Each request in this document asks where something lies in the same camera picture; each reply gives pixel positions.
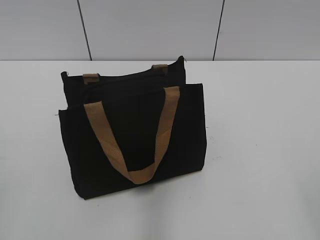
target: bag handle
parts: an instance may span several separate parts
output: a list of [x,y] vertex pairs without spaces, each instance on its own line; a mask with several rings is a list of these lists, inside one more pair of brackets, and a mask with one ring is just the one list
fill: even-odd
[[84,104],[86,115],[104,154],[111,165],[134,184],[144,184],[153,178],[168,149],[172,125],[180,98],[180,88],[178,86],[165,87],[164,91],[165,101],[155,137],[154,162],[146,168],[136,171],[128,171],[127,169],[124,156],[112,132],[102,102]]

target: gray wall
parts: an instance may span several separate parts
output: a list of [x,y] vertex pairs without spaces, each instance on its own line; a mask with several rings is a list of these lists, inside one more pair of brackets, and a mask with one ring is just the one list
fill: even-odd
[[1,0],[0,60],[320,59],[319,0],[79,4],[91,57],[77,0]]

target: tote bag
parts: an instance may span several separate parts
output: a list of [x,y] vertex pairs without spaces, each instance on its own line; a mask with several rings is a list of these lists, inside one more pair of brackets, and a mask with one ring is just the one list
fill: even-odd
[[[170,65],[155,65],[143,74],[84,75],[82,82],[93,80],[83,83],[87,86],[78,80],[79,94],[71,96],[65,89],[69,104],[59,111],[61,135],[80,197],[90,199],[203,168],[203,85],[185,84],[181,58],[182,68],[171,73]],[[63,78],[66,86],[68,76]]]

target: brown strap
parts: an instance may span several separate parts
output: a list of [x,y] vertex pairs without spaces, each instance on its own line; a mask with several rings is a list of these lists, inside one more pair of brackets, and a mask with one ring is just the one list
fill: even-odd
[[152,65],[151,69],[153,71],[162,71],[165,75],[168,74],[168,65],[167,64],[158,64],[158,65]]
[[112,132],[102,102],[84,104],[91,127],[111,165],[134,184],[143,184],[152,179],[168,149],[172,125],[180,98],[180,89],[178,86],[173,86],[164,88],[164,91],[165,101],[155,138],[154,163],[137,171],[128,171],[124,156]]
[[99,82],[99,74],[98,73],[87,73],[83,74],[83,83],[87,85],[88,83],[97,83]]

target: black tote bag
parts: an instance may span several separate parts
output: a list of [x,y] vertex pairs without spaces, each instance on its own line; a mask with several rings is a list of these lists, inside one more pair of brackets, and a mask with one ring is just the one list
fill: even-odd
[[68,106],[99,101],[100,94],[111,99],[120,95],[147,90],[150,87],[170,87],[186,84],[184,57],[170,65],[153,65],[150,69],[124,76],[100,76],[84,74],[68,76],[61,73],[63,90]]
[[153,77],[155,83],[139,76],[91,85],[77,99],[83,103],[59,111],[71,177],[80,197],[90,199],[203,168],[207,147],[203,85],[185,84],[185,75],[180,75],[183,81],[171,86],[165,79],[168,72],[159,72],[163,79]]

